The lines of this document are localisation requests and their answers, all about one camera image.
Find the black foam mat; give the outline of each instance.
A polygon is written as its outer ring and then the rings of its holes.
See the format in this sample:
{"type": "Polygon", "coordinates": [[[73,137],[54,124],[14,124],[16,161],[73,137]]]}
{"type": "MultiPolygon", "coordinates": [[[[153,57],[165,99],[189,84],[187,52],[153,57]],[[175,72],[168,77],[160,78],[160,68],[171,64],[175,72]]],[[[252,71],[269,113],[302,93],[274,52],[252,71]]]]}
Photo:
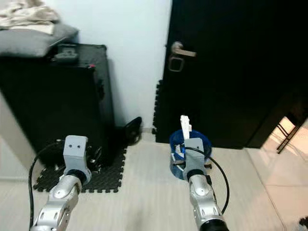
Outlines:
{"type": "MultiPolygon", "coordinates": [[[[117,193],[121,187],[122,173],[124,171],[126,148],[118,151],[112,165],[102,167],[99,173],[92,172],[91,181],[82,189],[84,192],[98,193],[117,193]]],[[[58,182],[59,177],[63,175],[64,167],[55,170],[48,167],[42,170],[33,188],[39,192],[49,192],[58,182]]]]}

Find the black door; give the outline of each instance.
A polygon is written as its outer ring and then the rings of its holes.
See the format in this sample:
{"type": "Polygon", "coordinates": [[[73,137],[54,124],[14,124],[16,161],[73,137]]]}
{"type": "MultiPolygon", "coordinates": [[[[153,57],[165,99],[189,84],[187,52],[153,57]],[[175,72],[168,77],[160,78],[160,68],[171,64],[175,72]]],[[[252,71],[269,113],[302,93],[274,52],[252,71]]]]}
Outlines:
{"type": "Polygon", "coordinates": [[[282,96],[281,74],[291,69],[281,63],[275,17],[272,0],[173,1],[154,114],[157,142],[168,142],[184,114],[213,146],[246,146],[282,96]],[[174,53],[175,42],[182,46],[174,53]]]}

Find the white object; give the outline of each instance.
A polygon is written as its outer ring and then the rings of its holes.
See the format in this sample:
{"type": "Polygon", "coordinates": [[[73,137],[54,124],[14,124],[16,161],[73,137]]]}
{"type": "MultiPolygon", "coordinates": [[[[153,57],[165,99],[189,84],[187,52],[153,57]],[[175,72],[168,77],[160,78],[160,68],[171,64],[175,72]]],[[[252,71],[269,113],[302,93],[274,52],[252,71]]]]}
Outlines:
{"type": "Polygon", "coordinates": [[[189,139],[189,132],[192,131],[192,126],[189,124],[189,118],[188,116],[181,115],[181,126],[183,131],[183,137],[184,139],[189,139]]]}
{"type": "Polygon", "coordinates": [[[12,1],[0,11],[0,29],[32,29],[52,35],[52,21],[58,20],[58,14],[39,0],[12,1]]]}

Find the white cloth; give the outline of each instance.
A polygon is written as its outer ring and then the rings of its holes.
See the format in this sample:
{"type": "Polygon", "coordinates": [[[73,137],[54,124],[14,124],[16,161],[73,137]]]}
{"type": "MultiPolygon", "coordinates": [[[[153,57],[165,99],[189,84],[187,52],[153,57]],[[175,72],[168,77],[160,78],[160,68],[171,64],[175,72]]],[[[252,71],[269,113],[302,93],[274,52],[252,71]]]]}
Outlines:
{"type": "Polygon", "coordinates": [[[52,22],[58,20],[58,14],[40,0],[12,1],[0,11],[0,29],[32,29],[52,35],[52,22]]]}

